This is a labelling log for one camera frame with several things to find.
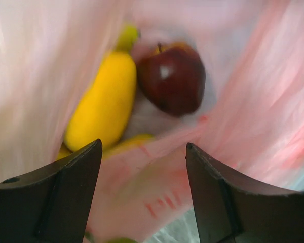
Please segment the pink plastic bag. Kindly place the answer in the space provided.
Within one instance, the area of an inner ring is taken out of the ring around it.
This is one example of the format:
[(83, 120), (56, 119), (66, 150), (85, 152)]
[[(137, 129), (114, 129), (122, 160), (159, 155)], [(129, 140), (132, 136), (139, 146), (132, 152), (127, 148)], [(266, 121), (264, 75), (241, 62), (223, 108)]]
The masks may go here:
[(255, 180), (304, 191), (304, 1), (0, 1), (0, 183), (56, 160), (126, 19), (185, 32), (215, 100), (188, 125), (102, 154), (85, 234), (143, 242), (194, 208), (192, 143)]

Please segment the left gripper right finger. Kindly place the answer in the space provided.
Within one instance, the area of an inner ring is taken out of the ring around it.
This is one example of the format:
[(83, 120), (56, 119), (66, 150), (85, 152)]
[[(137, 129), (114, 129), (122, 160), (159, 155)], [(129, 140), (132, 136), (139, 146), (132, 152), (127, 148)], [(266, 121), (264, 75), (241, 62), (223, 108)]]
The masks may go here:
[(192, 143), (186, 167), (201, 242), (304, 242), (304, 191), (255, 180)]

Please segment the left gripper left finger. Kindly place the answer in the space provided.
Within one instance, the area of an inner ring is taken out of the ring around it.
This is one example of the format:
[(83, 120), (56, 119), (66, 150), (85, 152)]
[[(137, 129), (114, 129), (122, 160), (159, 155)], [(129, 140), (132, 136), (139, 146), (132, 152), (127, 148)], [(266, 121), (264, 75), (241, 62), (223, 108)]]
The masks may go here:
[(82, 242), (101, 158), (96, 140), (0, 183), (0, 242)]

